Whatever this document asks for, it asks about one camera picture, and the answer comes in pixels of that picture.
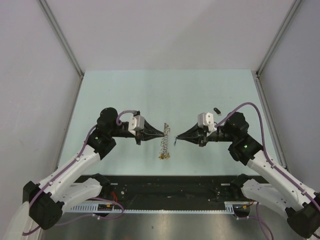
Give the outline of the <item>left aluminium frame post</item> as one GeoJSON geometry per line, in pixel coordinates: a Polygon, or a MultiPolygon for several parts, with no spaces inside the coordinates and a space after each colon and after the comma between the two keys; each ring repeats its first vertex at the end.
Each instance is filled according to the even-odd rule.
{"type": "Polygon", "coordinates": [[[55,34],[57,40],[59,41],[62,50],[65,52],[68,60],[70,61],[73,69],[77,73],[77,75],[80,77],[80,79],[83,79],[84,77],[84,71],[82,70],[65,34],[62,31],[62,28],[55,17],[54,12],[52,11],[49,3],[47,0],[37,0],[37,3],[42,10],[45,18],[47,19],[50,27],[52,28],[53,33],[55,34]]]}

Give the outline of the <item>steel disc with key rings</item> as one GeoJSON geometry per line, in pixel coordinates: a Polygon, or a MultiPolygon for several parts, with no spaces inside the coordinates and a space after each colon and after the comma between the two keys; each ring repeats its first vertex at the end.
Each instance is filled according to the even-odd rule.
{"type": "Polygon", "coordinates": [[[159,155],[165,156],[166,154],[170,154],[168,150],[170,131],[171,131],[170,126],[167,123],[164,123],[164,128],[163,128],[164,137],[160,142],[161,149],[160,149],[159,155]]]}

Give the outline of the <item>aluminium frame post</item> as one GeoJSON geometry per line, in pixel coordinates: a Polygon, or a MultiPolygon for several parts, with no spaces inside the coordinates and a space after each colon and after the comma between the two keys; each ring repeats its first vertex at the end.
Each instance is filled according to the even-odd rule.
{"type": "Polygon", "coordinates": [[[292,21],[294,20],[296,14],[298,13],[300,7],[304,3],[304,0],[294,0],[286,13],[282,23],[280,24],[279,29],[277,30],[269,48],[267,49],[261,63],[259,64],[257,70],[255,71],[255,75],[257,78],[261,77],[265,67],[267,66],[268,62],[272,58],[273,54],[275,53],[278,45],[280,44],[282,38],[284,37],[286,31],[288,30],[289,26],[291,25],[292,21]]]}
{"type": "Polygon", "coordinates": [[[37,3],[42,10],[45,18],[47,19],[50,27],[52,28],[53,33],[55,34],[57,40],[59,41],[62,50],[65,52],[68,60],[70,61],[73,69],[77,73],[77,75],[80,77],[80,79],[83,79],[84,77],[84,71],[82,70],[65,34],[62,31],[62,28],[55,17],[54,12],[52,11],[49,3],[47,0],[37,0],[37,3]]]}

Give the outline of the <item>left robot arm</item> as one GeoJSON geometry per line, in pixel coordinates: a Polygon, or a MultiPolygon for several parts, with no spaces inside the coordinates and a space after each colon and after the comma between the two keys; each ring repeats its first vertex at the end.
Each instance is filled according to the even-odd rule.
{"type": "Polygon", "coordinates": [[[133,138],[141,142],[164,137],[138,110],[118,113],[104,108],[88,132],[81,149],[62,167],[38,183],[23,187],[22,201],[29,203],[29,217],[43,230],[52,228],[65,211],[89,199],[105,200],[110,196],[110,181],[97,173],[85,182],[72,186],[82,173],[100,162],[116,146],[116,138],[133,138]]]}

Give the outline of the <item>right aluminium frame post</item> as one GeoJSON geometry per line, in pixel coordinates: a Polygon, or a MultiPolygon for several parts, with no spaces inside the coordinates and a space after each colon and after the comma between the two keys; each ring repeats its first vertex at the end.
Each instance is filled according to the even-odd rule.
{"type": "Polygon", "coordinates": [[[275,53],[278,45],[280,44],[282,38],[284,37],[286,31],[288,30],[289,26],[291,25],[292,21],[294,20],[296,14],[298,13],[300,7],[304,3],[304,0],[294,0],[286,13],[282,23],[280,24],[279,29],[277,30],[269,48],[267,49],[261,63],[259,64],[257,70],[255,71],[255,75],[257,78],[261,77],[265,67],[267,66],[268,62],[272,58],[273,54],[275,53]]]}

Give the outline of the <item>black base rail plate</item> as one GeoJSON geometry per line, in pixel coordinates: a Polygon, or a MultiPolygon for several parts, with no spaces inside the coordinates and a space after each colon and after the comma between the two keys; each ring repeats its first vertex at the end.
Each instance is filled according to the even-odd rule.
{"type": "Polygon", "coordinates": [[[235,176],[105,175],[117,197],[204,197],[215,202],[250,202],[231,186],[235,176]]]}

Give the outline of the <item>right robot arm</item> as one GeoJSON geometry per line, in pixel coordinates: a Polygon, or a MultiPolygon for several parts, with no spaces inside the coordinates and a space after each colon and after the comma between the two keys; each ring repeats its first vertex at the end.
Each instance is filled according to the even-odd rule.
{"type": "Polygon", "coordinates": [[[176,139],[200,147],[209,142],[229,142],[231,157],[272,186],[265,187],[241,174],[231,183],[231,196],[237,201],[247,198],[259,202],[284,217],[299,236],[310,238],[320,227],[320,194],[271,159],[265,147],[249,135],[248,129],[249,124],[241,112],[228,116],[223,125],[214,125],[213,114],[208,112],[199,114],[195,126],[176,139]]]}

